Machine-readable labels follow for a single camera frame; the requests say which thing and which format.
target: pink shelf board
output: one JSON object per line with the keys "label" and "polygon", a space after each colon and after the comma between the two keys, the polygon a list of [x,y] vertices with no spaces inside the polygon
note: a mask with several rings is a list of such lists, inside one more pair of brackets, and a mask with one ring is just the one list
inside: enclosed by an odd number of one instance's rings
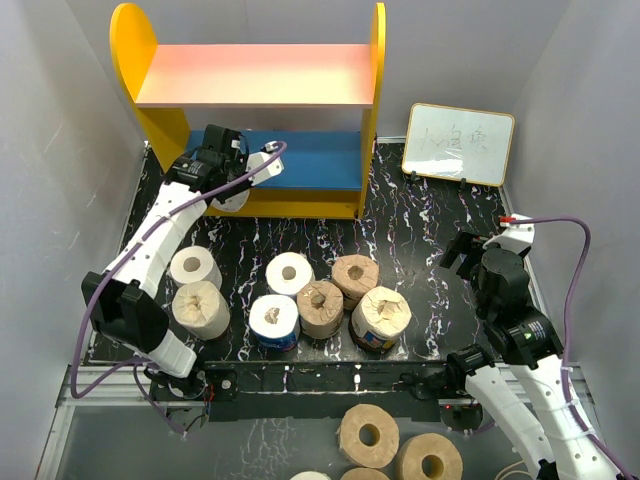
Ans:
{"label": "pink shelf board", "polygon": [[369,45],[159,45],[139,107],[371,106]]}

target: gray floor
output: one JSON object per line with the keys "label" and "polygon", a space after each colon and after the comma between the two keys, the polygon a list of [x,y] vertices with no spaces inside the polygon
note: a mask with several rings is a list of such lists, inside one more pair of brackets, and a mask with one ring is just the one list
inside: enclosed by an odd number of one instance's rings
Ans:
{"label": "gray floor", "polygon": [[[195,413],[176,415],[188,421]],[[209,423],[194,427],[182,441],[150,408],[76,409],[57,478],[288,480],[317,470],[339,480],[351,468],[338,451],[339,424],[332,419]],[[401,443],[422,433],[445,433],[442,424],[398,419],[398,426]],[[467,438],[446,435],[462,454],[465,480],[493,480],[519,459],[498,428]],[[395,478],[392,465],[385,473]]]}

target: yellow shelf side panel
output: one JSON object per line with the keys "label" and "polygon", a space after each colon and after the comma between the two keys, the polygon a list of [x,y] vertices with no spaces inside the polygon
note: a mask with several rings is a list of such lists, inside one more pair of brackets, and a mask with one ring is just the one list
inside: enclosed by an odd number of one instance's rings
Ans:
{"label": "yellow shelf side panel", "polygon": [[187,146],[189,124],[182,109],[136,106],[135,100],[158,47],[151,22],[140,7],[133,3],[116,7],[111,16],[109,44],[120,86],[166,172]]}
{"label": "yellow shelf side panel", "polygon": [[371,24],[371,81],[373,82],[373,105],[362,112],[362,191],[358,206],[358,218],[364,215],[364,205],[369,190],[369,170],[373,158],[373,142],[378,123],[380,92],[384,80],[384,55],[387,36],[387,14],[384,3],[376,3]]}

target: shelf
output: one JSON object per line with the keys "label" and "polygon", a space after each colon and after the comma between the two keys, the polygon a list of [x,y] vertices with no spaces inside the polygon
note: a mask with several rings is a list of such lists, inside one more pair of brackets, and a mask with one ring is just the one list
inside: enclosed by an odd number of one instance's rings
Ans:
{"label": "shelf", "polygon": [[[261,183],[260,189],[362,190],[360,132],[244,132],[251,151],[267,142],[287,142],[284,172]],[[193,131],[186,150],[202,144],[204,131]]]}
{"label": "shelf", "polygon": [[370,45],[158,45],[138,107],[373,104]]}

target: whiteboard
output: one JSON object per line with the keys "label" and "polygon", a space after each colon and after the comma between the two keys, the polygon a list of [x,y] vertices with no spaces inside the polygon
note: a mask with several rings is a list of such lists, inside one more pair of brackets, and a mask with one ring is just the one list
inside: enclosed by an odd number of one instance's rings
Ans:
{"label": "whiteboard", "polygon": [[504,183],[514,124],[506,113],[416,103],[402,171],[498,187]]}

